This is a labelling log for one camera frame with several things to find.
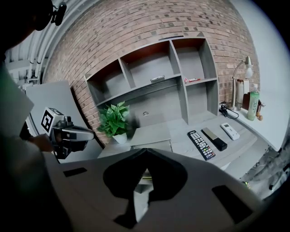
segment desk lamp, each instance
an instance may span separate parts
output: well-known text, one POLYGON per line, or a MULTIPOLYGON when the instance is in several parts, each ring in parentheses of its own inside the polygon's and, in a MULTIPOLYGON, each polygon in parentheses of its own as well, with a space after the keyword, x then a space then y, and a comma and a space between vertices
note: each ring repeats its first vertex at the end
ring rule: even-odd
POLYGON ((237 97, 237 86, 236 86, 236 73, 238 68, 240 67, 241 64, 245 63, 247 70, 246 70, 246 78, 251 78, 253 75, 253 71, 252 71, 252 62, 251 62, 251 58, 249 56, 246 57, 246 60, 241 61, 238 66, 235 69, 234 75, 232 77, 232 101, 229 102, 228 108, 232 111, 239 111, 241 110, 241 104, 237 104, 236 102, 236 97, 237 97))

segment plastic bottle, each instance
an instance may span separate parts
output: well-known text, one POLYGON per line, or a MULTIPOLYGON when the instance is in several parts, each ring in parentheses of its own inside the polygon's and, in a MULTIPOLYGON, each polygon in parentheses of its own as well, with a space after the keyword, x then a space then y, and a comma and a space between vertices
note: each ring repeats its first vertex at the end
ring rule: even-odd
POLYGON ((250 104, 249 104, 249 110, 247 114, 247 118, 251 121, 254 121, 256 117, 256 111, 258 107, 258 101, 260 94, 258 92, 258 85, 254 84, 255 90, 250 93, 250 104))

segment lamp base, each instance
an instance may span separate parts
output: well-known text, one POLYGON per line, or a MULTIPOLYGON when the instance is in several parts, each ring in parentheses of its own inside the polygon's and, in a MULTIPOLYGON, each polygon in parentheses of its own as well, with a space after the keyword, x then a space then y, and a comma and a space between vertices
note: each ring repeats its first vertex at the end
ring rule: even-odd
POLYGON ((236 102, 236 106, 232 106, 232 102, 229 101, 229 102, 227 102, 227 108, 231 111, 240 111, 242 108, 242 104, 236 102))

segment brick wall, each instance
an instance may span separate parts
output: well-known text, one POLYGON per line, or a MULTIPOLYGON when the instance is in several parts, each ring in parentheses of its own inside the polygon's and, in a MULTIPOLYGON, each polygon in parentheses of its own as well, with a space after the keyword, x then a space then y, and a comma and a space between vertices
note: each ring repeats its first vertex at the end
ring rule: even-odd
MULTIPOLYGON (((44 82, 68 80, 84 116, 99 139, 98 112, 84 74, 98 70, 142 45, 160 38, 203 32, 216 62, 220 100, 231 98, 234 69, 247 55, 259 83, 255 48, 247 27, 227 0, 105 0, 85 12, 66 32, 48 64, 44 82)), ((238 70, 245 77, 245 69, 238 70)))

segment gray and black remote control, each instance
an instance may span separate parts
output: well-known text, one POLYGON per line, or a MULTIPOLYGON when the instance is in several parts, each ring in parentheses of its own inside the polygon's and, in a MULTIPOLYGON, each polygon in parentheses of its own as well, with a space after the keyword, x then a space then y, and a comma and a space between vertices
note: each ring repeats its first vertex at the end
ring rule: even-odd
POLYGON ((212 151, 209 145, 202 139, 202 137, 195 130, 190 131, 189 133, 187 133, 187 135, 205 160, 209 160, 212 157, 216 156, 216 154, 212 151))

